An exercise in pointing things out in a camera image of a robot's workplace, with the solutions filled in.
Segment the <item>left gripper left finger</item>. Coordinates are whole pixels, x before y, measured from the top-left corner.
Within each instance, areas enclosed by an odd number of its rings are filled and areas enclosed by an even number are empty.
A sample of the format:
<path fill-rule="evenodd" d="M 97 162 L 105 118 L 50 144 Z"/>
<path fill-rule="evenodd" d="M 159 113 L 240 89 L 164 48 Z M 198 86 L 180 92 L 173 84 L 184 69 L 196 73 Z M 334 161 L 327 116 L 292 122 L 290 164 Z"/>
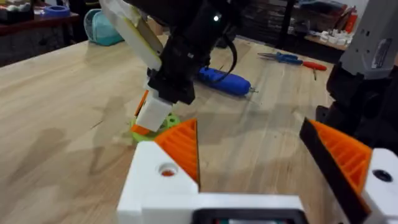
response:
<path fill-rule="evenodd" d="M 118 223 L 143 223 L 143 201 L 166 194 L 197 194 L 200 188 L 197 120 L 178 123 L 140 141 L 117 206 Z"/>

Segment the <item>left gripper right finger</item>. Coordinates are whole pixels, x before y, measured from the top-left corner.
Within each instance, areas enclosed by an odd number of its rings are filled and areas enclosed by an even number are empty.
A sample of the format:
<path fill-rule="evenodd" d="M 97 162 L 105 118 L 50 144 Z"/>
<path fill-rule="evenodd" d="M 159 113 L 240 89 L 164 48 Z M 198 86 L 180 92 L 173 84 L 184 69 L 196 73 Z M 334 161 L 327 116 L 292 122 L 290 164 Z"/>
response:
<path fill-rule="evenodd" d="M 397 155 L 305 118 L 299 133 L 347 223 L 397 223 Z"/>

